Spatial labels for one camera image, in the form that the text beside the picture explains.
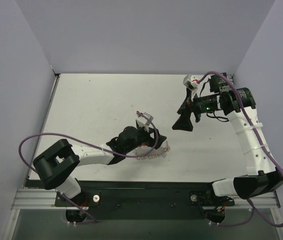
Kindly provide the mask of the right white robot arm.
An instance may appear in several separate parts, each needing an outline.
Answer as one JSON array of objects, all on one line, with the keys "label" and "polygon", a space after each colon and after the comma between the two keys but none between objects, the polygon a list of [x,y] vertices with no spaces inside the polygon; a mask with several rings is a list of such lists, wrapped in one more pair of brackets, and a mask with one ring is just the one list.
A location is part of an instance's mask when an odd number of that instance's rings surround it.
[{"label": "right white robot arm", "polygon": [[190,74],[183,79],[186,96],[177,111],[179,118],[172,129],[191,132],[191,116],[199,122],[202,114],[222,111],[241,146],[247,174],[213,182],[214,195],[238,196],[246,200],[275,191],[283,184],[283,176],[270,158],[271,153],[262,131],[263,124],[258,119],[251,91],[247,87],[230,87],[230,80],[225,81],[215,74],[210,76],[208,82],[211,94],[198,96],[198,79]]}]

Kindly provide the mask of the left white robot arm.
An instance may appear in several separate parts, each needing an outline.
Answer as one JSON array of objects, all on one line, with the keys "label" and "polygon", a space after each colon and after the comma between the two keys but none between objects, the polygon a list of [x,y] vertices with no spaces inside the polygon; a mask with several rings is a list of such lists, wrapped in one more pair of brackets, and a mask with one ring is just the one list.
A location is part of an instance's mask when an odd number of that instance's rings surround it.
[{"label": "left white robot arm", "polygon": [[62,138],[33,160],[33,166],[46,190],[55,189],[66,196],[73,206],[84,201],[79,182],[71,176],[76,167],[85,165],[115,165],[127,154],[143,146],[158,150],[167,140],[157,129],[139,121],[136,126],[127,126],[106,144],[98,148],[72,145]]}]

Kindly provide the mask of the metal chain keyring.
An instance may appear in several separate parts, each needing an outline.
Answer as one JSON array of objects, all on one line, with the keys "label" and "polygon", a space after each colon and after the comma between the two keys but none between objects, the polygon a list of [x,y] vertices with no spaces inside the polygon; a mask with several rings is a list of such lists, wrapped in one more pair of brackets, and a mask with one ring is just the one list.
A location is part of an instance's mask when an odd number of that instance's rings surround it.
[{"label": "metal chain keyring", "polygon": [[142,144],[140,147],[136,148],[133,152],[137,160],[145,160],[145,159],[154,159],[158,157],[163,157],[165,158],[167,155],[167,152],[170,151],[170,146],[168,144],[168,141],[166,140],[161,144],[161,146],[158,149],[153,149],[150,151],[151,147]]}]

